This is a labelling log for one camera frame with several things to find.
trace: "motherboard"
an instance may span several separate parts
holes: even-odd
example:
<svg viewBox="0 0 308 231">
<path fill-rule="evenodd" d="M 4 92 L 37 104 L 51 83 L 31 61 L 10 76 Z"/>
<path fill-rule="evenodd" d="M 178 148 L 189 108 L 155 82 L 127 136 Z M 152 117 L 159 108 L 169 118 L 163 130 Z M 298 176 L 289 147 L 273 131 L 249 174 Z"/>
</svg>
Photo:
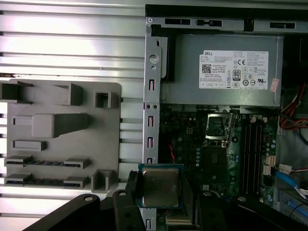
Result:
<svg viewBox="0 0 308 231">
<path fill-rule="evenodd" d="M 184 164 L 201 190 L 249 194 L 272 205 L 277 117 L 164 104 L 159 161 Z"/>
</svg>

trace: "barcode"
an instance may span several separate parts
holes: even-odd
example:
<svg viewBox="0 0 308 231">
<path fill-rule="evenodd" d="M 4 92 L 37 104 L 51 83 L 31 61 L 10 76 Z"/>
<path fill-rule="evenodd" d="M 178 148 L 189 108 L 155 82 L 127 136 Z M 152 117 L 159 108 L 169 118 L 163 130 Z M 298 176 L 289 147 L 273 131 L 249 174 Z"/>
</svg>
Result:
<svg viewBox="0 0 308 231">
<path fill-rule="evenodd" d="M 212 65 L 211 64 L 202 64 L 202 73 L 203 74 L 211 74 L 212 73 Z"/>
</svg>

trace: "gray plastic shroud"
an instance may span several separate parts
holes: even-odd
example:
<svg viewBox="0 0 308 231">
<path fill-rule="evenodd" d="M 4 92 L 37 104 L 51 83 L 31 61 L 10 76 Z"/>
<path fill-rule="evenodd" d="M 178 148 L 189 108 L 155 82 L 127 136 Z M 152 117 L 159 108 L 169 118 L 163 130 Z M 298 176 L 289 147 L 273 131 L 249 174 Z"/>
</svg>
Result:
<svg viewBox="0 0 308 231">
<path fill-rule="evenodd" d="M 0 83 L 0 102 L 8 103 L 5 184 L 117 186 L 119 84 L 12 79 Z"/>
</svg>

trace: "power supply label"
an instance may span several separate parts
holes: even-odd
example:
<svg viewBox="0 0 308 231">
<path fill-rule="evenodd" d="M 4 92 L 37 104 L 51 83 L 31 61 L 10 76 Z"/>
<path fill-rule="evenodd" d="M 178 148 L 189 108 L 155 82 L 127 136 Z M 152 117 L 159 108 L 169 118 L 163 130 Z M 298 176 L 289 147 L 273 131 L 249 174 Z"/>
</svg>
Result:
<svg viewBox="0 0 308 231">
<path fill-rule="evenodd" d="M 199 88 L 267 90 L 267 51 L 203 51 Z"/>
</svg>

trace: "ram slot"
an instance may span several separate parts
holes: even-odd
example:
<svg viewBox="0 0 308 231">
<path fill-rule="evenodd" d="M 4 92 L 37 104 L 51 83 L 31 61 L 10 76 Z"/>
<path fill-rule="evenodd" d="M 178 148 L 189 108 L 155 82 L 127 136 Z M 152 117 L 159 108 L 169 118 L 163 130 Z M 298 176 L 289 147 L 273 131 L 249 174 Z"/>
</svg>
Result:
<svg viewBox="0 0 308 231">
<path fill-rule="evenodd" d="M 242 145 L 241 145 L 241 161 L 242 161 L 242 193 L 248 193 L 248 178 L 249 178 L 249 150 L 250 150 L 250 134 L 251 125 L 243 124 L 242 127 Z"/>
<path fill-rule="evenodd" d="M 242 125 L 242 188 L 241 193 L 254 195 L 259 189 L 262 125 L 258 122 Z"/>
<path fill-rule="evenodd" d="M 255 143 L 255 180 L 253 194 L 259 191 L 260 168 L 261 168 L 261 144 L 262 144 L 262 125 L 257 125 L 256 143 Z"/>
</svg>

